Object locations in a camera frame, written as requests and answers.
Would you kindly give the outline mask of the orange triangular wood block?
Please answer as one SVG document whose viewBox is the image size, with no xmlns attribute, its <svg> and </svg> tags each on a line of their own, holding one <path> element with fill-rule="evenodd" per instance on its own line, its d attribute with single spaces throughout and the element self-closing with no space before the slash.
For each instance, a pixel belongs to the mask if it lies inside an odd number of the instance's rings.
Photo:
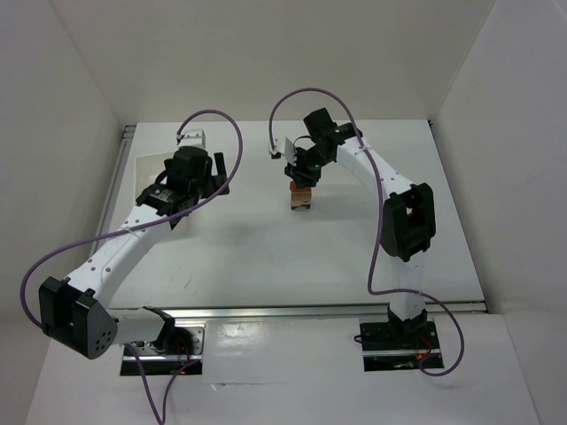
<svg viewBox="0 0 567 425">
<path fill-rule="evenodd" d="M 296 182 L 291 181 L 290 182 L 290 190 L 292 194 L 311 194 L 312 193 L 312 188 L 305 186 L 305 187 L 300 187 Z"/>
</svg>

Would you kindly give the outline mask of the long light wood block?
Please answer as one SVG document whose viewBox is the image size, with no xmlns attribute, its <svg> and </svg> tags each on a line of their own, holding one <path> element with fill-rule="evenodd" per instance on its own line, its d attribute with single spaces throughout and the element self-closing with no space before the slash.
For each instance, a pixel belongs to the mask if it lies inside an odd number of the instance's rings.
<svg viewBox="0 0 567 425">
<path fill-rule="evenodd" d="M 291 193 L 291 209 L 296 210 L 298 208 L 310 209 L 312 204 L 312 192 L 311 191 L 293 191 Z"/>
</svg>

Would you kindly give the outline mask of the white plastic bin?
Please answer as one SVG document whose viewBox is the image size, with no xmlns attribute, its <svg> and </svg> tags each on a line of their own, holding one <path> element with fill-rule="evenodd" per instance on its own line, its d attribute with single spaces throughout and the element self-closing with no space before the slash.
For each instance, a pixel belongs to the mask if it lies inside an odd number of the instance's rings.
<svg viewBox="0 0 567 425">
<path fill-rule="evenodd" d="M 171 159 L 174 154 L 173 151 L 165 151 L 135 158 L 134 205 L 136 205 L 136 199 L 141 195 L 143 190 L 153 184 L 157 176 L 166 169 L 165 161 Z"/>
</svg>

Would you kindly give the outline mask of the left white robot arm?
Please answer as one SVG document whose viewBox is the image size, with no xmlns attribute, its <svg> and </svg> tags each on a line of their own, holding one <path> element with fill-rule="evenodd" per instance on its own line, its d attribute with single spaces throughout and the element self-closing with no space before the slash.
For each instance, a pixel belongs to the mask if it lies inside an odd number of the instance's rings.
<svg viewBox="0 0 567 425">
<path fill-rule="evenodd" d="M 229 193 L 220 152 L 209 155 L 200 147 L 183 146 L 164 166 L 137 197 L 120 236 L 65 278 L 50 277 L 38 290 L 43 333 L 88 359 L 99 358 L 113 344 L 144 342 L 166 352 L 190 342 L 190 333 L 158 308 L 110 307 L 119 287 L 151 248 L 169 236 L 184 210 L 213 194 Z"/>
</svg>

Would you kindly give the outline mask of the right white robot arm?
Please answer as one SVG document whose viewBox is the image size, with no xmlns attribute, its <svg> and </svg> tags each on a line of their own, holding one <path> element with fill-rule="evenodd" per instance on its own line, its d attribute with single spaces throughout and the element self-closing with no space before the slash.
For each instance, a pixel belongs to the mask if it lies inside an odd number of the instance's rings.
<svg viewBox="0 0 567 425">
<path fill-rule="evenodd" d="M 396 294 L 388 306 L 392 339 L 401 342 L 416 337 L 427 321 L 423 288 L 425 253 L 436 235 L 433 191 L 397 172 L 368 144 L 362 132 L 347 122 L 339 125 L 325 108 L 304 118 L 312 145 L 297 147 L 286 139 L 277 145 L 287 161 L 284 173 L 299 189 L 312 189 L 331 162 L 341 165 L 377 197 L 382 223 L 379 247 L 392 267 Z"/>
</svg>

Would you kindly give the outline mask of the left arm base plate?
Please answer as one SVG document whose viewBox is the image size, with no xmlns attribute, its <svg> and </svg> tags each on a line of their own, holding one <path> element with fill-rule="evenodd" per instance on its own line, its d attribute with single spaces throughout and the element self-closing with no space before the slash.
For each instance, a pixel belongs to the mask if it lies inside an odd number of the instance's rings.
<svg viewBox="0 0 567 425">
<path fill-rule="evenodd" d="M 201 375 L 206 336 L 204 322 L 187 322 L 180 325 L 183 332 L 167 348 L 156 349 L 151 343 L 132 343 L 148 376 Z"/>
</svg>

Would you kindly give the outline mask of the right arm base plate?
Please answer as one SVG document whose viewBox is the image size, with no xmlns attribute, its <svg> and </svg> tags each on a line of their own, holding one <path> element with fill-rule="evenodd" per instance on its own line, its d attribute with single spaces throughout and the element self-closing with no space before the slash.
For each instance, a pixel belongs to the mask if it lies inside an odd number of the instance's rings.
<svg viewBox="0 0 567 425">
<path fill-rule="evenodd" d="M 386 322 L 361 323 L 360 333 L 353 340 L 361 345 L 365 372 L 414 370 L 421 361 L 425 369 L 444 368 L 433 321 L 404 340 L 396 340 Z"/>
</svg>

